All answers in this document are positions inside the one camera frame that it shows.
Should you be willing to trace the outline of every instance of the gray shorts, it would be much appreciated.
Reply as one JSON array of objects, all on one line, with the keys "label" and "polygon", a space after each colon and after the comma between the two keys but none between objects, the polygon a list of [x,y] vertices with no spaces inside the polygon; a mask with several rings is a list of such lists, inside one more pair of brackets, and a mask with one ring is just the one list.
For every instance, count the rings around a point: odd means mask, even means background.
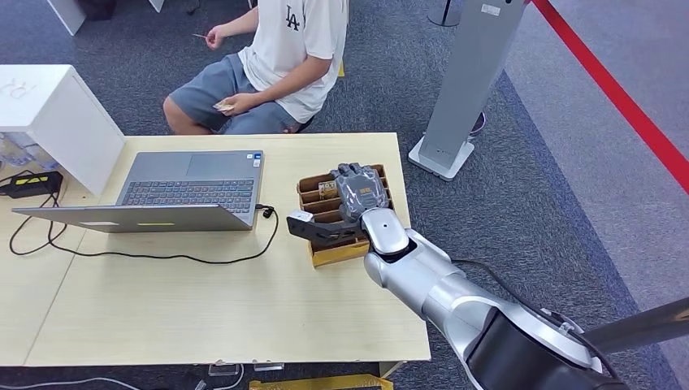
[{"label": "gray shorts", "polygon": [[297,121],[276,102],[263,103],[233,117],[213,108],[215,103],[237,93],[256,92],[246,78],[239,56],[230,54],[207,66],[193,80],[171,93],[170,99],[189,118],[217,133],[272,134],[297,126]]}]

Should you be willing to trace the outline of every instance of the knee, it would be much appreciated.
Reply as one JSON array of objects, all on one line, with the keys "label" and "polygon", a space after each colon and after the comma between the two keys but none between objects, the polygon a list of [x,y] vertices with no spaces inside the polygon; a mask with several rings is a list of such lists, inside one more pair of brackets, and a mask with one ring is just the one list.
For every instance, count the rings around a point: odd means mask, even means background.
[{"label": "knee", "polygon": [[165,101],[162,103],[162,112],[165,113],[167,124],[170,125],[172,131],[177,135],[186,134],[184,130],[189,125],[194,124],[192,119],[189,118],[169,96],[166,97]]}]

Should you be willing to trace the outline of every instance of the laptop lid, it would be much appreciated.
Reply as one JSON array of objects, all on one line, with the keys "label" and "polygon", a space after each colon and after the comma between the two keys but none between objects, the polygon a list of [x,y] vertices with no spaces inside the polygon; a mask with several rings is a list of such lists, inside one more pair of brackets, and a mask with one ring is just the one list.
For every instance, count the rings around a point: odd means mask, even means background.
[{"label": "laptop lid", "polygon": [[221,205],[254,225],[261,150],[139,152],[117,206]]},{"label": "laptop lid", "polygon": [[12,211],[106,233],[251,230],[246,222],[219,205],[43,207]]}]

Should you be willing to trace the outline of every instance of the black cable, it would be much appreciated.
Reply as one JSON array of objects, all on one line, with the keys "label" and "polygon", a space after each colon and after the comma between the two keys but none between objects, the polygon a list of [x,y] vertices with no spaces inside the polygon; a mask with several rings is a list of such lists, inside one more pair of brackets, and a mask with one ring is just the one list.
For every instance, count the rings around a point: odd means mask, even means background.
[{"label": "black cable", "polygon": [[23,175],[24,173],[28,173],[28,174],[30,174],[30,175],[36,175],[35,173],[31,172],[30,170],[24,169],[24,170],[21,171],[20,173],[17,173],[17,174],[12,175],[12,176],[8,176],[8,177],[6,177],[6,178],[4,178],[4,179],[0,179],[0,184],[1,184],[3,181],[12,180],[12,179],[14,179],[14,178],[17,177],[17,176],[21,176],[21,175]]},{"label": "black cable", "polygon": [[58,250],[62,250],[63,252],[67,252],[70,254],[75,254],[76,256],[82,256],[85,258],[95,258],[97,256],[107,256],[107,255],[112,255],[112,256],[123,256],[126,258],[152,258],[156,260],[171,260],[173,258],[186,258],[188,260],[192,260],[194,262],[202,262],[204,264],[213,264],[213,265],[227,265],[227,264],[234,264],[235,262],[243,262],[246,260],[251,260],[254,258],[257,258],[261,255],[263,255],[268,248],[271,247],[271,244],[273,242],[273,239],[275,238],[275,234],[278,232],[278,226],[280,225],[280,217],[278,216],[278,212],[275,211],[275,208],[272,206],[264,206],[264,205],[256,205],[256,210],[263,210],[263,217],[268,219],[272,215],[275,215],[275,228],[273,229],[273,233],[271,234],[271,238],[268,240],[266,243],[266,246],[263,248],[261,252],[256,253],[255,255],[252,256],[247,256],[245,258],[237,258],[234,260],[228,260],[226,262],[210,262],[208,260],[203,260],[202,258],[195,258],[194,256],[188,256],[186,254],[172,254],[169,256],[155,256],[151,254],[131,254],[131,253],[122,253],[122,252],[98,252],[98,253],[80,253],[72,249],[68,248],[63,248],[57,244],[54,243],[55,238],[51,237],[52,236],[52,231],[48,231],[48,245],[52,246],[53,248],[56,248]]},{"label": "black cable", "polygon": [[[483,264],[482,262],[474,262],[471,260],[453,260],[453,262],[481,268],[482,270],[486,271],[486,273],[489,274],[500,285],[500,287],[502,287],[507,293],[509,293],[509,295],[514,297],[514,299],[516,299],[522,306],[525,306],[534,314],[543,317],[556,327],[560,327],[562,325],[562,322],[558,321],[552,315],[544,313],[542,310],[537,310],[533,304],[531,304],[526,298],[522,297],[517,292],[515,292],[500,276],[493,272],[493,270],[489,266]],[[567,333],[570,336],[572,336],[572,338],[576,339],[579,343],[590,349],[600,359],[600,363],[605,367],[606,370],[608,370],[610,376],[612,376],[614,379],[620,380],[620,376],[613,368],[613,365],[610,364],[608,358],[606,358],[605,355],[598,348],[596,348],[591,341],[587,340],[586,337],[577,333],[576,331],[572,331],[572,329],[569,329]]]},{"label": "black cable", "polygon": [[[48,196],[48,198],[45,199],[45,200],[43,201],[43,203],[41,203],[41,205],[40,205],[39,207],[45,206],[46,203],[50,202],[51,199],[53,200],[53,207],[59,207],[59,204],[58,204],[58,197],[60,196],[59,194],[60,194],[59,191],[57,192],[57,195],[55,195],[54,193],[51,193],[51,194]],[[31,218],[33,218],[33,217],[30,217],[30,216],[29,216],[29,217],[26,217],[26,219],[19,225],[19,227],[15,230],[14,233],[12,233],[12,236],[10,237],[10,252],[12,252],[12,254],[14,254],[14,255],[16,255],[16,256],[27,256],[27,255],[29,255],[29,254],[34,254],[34,253],[38,252],[39,250],[45,248],[46,246],[50,245],[50,242],[46,242],[45,244],[39,246],[38,248],[31,249],[31,250],[29,250],[28,252],[19,252],[18,250],[15,249],[15,238],[17,237],[17,235],[20,234],[20,232],[22,231],[22,229],[26,226],[26,224],[28,223],[28,221],[31,220]],[[49,233],[51,236],[52,236],[52,231],[53,231],[53,226],[54,226],[54,224],[55,224],[55,222],[50,221],[50,227],[48,228],[48,233]],[[53,240],[57,240],[58,237],[60,237],[66,230],[67,230],[67,225],[64,224],[64,225],[63,225],[63,228],[60,229],[60,231],[58,232],[58,235],[55,236],[55,237],[53,238]]]}]

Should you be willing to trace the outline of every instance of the white stand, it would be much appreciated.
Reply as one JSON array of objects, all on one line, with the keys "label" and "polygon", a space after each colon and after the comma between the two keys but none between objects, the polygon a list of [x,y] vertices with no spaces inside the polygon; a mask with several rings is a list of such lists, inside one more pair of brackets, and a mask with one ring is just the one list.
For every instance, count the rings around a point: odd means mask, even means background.
[{"label": "white stand", "polygon": [[165,2],[165,0],[149,0],[149,2],[151,3],[151,6],[153,6],[153,8],[154,8],[158,13],[160,13],[160,10],[162,10],[162,8],[163,8],[163,3]]},{"label": "white stand", "polygon": [[0,132],[26,132],[97,195],[124,147],[117,124],[71,65],[0,65]]},{"label": "white stand", "polygon": [[421,149],[423,138],[424,137],[421,137],[421,140],[409,152],[409,160],[417,167],[421,167],[422,169],[429,171],[433,175],[436,175],[445,181],[450,181],[454,179],[454,176],[457,175],[459,169],[469,158],[471,152],[474,151],[474,144],[470,143],[469,141],[463,142],[459,149],[459,153],[457,153],[457,156],[455,157],[452,165],[450,166],[450,168],[447,168],[418,153]]},{"label": "white stand", "polygon": [[81,10],[76,0],[48,0],[48,4],[63,22],[70,35],[74,37],[86,20],[86,14]]},{"label": "white stand", "polygon": [[469,133],[502,72],[524,12],[524,1],[466,0],[457,38],[426,135],[409,160],[450,181],[474,146]]}]

